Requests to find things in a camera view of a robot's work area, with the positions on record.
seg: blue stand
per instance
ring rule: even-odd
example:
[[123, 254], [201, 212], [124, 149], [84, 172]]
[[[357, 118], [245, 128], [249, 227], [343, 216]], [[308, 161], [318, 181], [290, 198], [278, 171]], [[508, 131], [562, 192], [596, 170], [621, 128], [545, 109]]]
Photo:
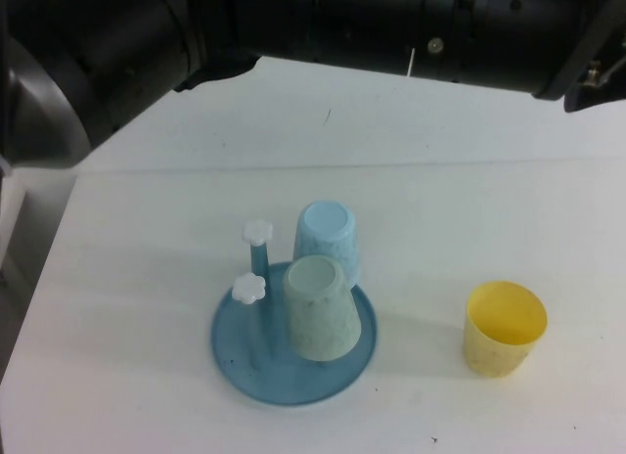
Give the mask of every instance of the blue stand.
[[269, 266], [266, 281], [271, 292], [253, 305], [243, 305], [232, 299], [231, 291], [226, 293], [211, 328], [213, 355], [226, 379], [251, 398], [274, 405], [313, 403], [344, 390], [370, 362], [377, 339], [374, 309], [356, 286], [352, 294], [361, 319], [356, 346], [330, 362], [298, 356], [289, 343], [283, 296], [289, 265]]

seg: white flower cap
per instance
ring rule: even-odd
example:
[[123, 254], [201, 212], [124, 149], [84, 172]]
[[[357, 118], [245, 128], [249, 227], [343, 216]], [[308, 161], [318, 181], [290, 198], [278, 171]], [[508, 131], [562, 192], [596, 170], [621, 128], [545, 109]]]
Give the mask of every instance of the white flower cap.
[[274, 226], [263, 219], [248, 221], [244, 224], [244, 241], [254, 247], [260, 247], [272, 240]]
[[233, 299], [246, 305], [253, 304], [265, 297], [265, 279], [254, 273], [245, 273], [235, 280]]

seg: white tabletop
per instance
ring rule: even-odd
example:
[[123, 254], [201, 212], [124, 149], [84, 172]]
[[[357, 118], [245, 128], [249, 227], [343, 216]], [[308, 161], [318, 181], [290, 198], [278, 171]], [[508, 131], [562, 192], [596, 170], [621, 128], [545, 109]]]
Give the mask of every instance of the white tabletop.
[[[82, 176], [0, 387], [6, 452], [623, 453], [624, 185], [617, 160]], [[244, 221], [286, 260], [319, 199], [357, 215], [380, 344], [337, 397], [264, 406], [218, 373], [209, 322], [247, 271]], [[461, 355], [493, 279], [550, 317], [498, 381]]]

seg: blue dish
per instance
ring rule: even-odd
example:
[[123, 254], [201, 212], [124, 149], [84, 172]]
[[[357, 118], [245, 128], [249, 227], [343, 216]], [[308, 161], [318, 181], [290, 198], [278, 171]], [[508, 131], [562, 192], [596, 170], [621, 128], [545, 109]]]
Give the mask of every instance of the blue dish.
[[261, 402], [294, 406], [324, 400], [350, 386], [372, 358], [377, 323], [365, 293], [355, 287], [362, 327], [356, 346], [330, 362], [298, 356], [289, 342], [283, 296], [289, 265], [270, 266], [271, 294], [253, 305], [242, 305], [231, 291], [226, 293], [213, 318], [210, 344], [217, 366], [238, 390]]

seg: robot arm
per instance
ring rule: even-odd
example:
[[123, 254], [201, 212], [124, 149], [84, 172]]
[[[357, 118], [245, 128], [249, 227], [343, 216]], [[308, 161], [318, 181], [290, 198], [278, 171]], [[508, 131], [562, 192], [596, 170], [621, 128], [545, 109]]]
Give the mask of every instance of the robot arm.
[[626, 98], [626, 0], [8, 0], [13, 164], [68, 165], [172, 89], [261, 56]]

